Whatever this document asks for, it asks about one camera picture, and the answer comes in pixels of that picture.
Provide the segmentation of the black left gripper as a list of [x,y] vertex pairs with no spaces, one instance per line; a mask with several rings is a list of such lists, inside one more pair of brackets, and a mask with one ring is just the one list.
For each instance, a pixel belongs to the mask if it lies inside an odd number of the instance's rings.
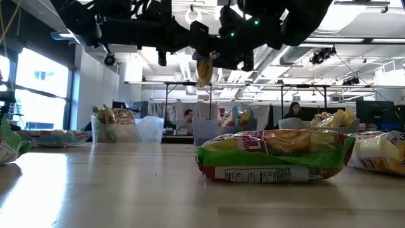
[[218,50],[218,38],[209,34],[209,27],[194,21],[190,25],[190,47],[195,49],[193,59],[208,59],[212,52]]

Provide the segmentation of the yellow Maruchan noodle pack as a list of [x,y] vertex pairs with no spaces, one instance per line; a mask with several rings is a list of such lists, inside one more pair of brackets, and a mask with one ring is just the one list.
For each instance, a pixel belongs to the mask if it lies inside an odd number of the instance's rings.
[[322,112],[316,114],[311,121],[311,127],[330,127],[330,122],[333,120],[333,115],[331,113]]
[[345,110],[337,110],[330,121],[330,127],[348,127],[353,121],[356,120],[356,116],[350,107],[345,107]]
[[211,54],[207,58],[197,60],[197,85],[207,86],[213,76],[213,59]]
[[356,138],[350,167],[405,177],[405,132],[367,131],[349,136]]

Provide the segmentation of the blue-edged Maruchan noodle pack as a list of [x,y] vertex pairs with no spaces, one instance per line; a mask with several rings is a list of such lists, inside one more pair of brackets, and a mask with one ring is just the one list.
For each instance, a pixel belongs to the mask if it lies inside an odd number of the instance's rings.
[[92,135],[81,130],[20,130],[22,139],[30,141],[34,148],[65,148],[85,143]]
[[257,119],[251,106],[248,106],[244,111],[238,113],[238,126],[245,128],[257,127]]
[[220,121],[220,126],[233,127],[238,124],[239,111],[237,106],[233,106],[230,111],[226,112]]

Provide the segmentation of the smoky grey plastic bin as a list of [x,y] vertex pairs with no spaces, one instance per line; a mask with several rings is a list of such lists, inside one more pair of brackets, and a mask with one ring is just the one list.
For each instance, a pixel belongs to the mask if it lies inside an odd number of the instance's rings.
[[193,137],[194,145],[201,146],[206,141],[211,140],[223,134],[236,134],[241,131],[250,131],[257,129],[257,119],[254,118],[247,126],[219,126],[218,120],[202,120],[193,118]]

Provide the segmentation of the light grey plastic bin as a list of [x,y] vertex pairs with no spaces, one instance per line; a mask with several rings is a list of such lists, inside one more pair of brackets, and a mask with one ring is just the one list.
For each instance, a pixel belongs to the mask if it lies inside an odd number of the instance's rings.
[[342,134],[352,134],[359,132],[359,119],[353,121],[348,127],[312,127],[310,121],[302,121],[300,118],[292,117],[278,121],[279,129],[313,129],[313,130],[333,130]]

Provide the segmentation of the clear plastic bin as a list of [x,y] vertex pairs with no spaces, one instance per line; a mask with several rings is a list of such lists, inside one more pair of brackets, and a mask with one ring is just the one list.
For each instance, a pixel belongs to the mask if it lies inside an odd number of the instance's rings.
[[157,143],[162,142],[164,119],[147,116],[132,124],[101,123],[91,116],[93,143]]

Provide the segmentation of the green-edged Maruchan noodle pack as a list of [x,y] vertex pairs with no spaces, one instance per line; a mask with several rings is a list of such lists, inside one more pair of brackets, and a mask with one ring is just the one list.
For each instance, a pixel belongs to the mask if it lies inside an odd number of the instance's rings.
[[33,144],[30,141],[22,139],[11,130],[11,125],[4,115],[0,124],[0,165],[14,162],[32,148]]
[[326,180],[349,163],[355,139],[332,130],[255,130],[224,134],[196,149],[207,179],[242,183]]
[[96,143],[113,143],[115,134],[112,125],[115,123],[115,116],[112,109],[103,105],[102,108],[92,107],[92,135]]
[[111,125],[112,133],[117,142],[133,143],[137,140],[137,127],[131,110],[113,108],[114,122]]

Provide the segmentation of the black overhead rig stand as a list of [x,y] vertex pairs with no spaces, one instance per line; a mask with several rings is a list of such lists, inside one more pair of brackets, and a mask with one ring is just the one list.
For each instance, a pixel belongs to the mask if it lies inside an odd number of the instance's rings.
[[309,89],[313,88],[316,90],[316,88],[322,88],[323,92],[319,92],[323,97],[324,97],[324,109],[327,111],[327,88],[330,87],[329,85],[317,85],[317,84],[280,84],[280,92],[281,92],[281,107],[284,107],[284,95],[287,93],[287,91],[284,91],[285,87],[288,87],[289,89],[296,88],[298,89]]
[[[169,90],[169,86],[170,85],[174,85],[173,89],[176,88],[177,86],[194,86],[197,87],[198,84],[196,82],[189,82],[189,81],[184,81],[184,82],[164,82],[164,85],[166,86],[165,89],[165,117],[164,120],[167,120],[167,114],[168,114],[168,95],[169,93],[171,93],[171,90]],[[206,93],[208,94],[209,98],[208,99],[199,99],[199,98],[185,98],[185,99],[175,99],[175,101],[188,101],[188,102],[192,102],[195,101],[196,103],[199,101],[208,101],[209,102],[209,118],[208,120],[212,120],[212,104],[213,104],[213,100],[212,100],[212,93],[213,93],[213,84],[210,82],[208,85],[202,85],[201,86]]]

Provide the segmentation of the person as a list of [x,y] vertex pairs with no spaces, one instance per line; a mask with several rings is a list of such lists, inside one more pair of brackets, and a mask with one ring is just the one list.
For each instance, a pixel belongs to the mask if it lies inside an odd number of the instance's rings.
[[188,135],[193,135],[193,110],[187,109],[184,112],[184,117],[176,121],[177,129],[186,129]]
[[284,119],[286,118],[299,118],[303,119],[303,115],[301,113],[301,106],[298,102],[294,101],[290,104],[289,111],[284,115]]

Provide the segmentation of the black ceiling spotlight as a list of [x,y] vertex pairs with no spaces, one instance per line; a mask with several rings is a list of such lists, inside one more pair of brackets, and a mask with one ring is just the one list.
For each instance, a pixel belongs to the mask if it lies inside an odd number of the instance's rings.
[[313,56],[310,57],[309,62],[313,65],[320,65],[336,53],[337,52],[334,47],[322,48],[319,51],[314,52]]

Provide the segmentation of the long ceiling lamp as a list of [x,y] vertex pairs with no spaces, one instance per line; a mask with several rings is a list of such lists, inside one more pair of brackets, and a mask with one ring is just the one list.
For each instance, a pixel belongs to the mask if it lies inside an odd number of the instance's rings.
[[394,44],[405,45],[405,38],[339,38],[339,37],[310,37],[307,38],[304,43],[315,44]]
[[51,37],[57,41],[70,40],[75,38],[72,34],[64,34],[61,32],[51,32]]

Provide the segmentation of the black computer monitor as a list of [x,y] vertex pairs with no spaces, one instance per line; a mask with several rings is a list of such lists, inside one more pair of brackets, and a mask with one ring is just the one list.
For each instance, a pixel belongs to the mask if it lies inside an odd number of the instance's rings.
[[397,122],[392,101],[356,101],[356,116],[361,124],[394,124]]

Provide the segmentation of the large window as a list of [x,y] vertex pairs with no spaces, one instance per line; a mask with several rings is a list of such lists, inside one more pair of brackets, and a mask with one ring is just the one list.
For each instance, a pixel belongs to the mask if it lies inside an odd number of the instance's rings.
[[28,48],[0,51],[0,117],[21,130],[70,127],[72,71]]

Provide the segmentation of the silver ventilation duct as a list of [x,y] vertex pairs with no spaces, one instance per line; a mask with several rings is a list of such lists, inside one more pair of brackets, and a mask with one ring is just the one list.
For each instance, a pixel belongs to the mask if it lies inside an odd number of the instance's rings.
[[311,47],[289,47],[282,55],[279,62],[281,65],[290,66],[302,60],[312,51]]

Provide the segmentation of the black aluminium rig frame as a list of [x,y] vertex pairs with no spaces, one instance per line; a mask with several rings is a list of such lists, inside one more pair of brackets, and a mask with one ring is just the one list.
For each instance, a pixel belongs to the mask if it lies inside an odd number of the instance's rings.
[[193,144],[193,136],[168,135],[162,137],[162,144]]

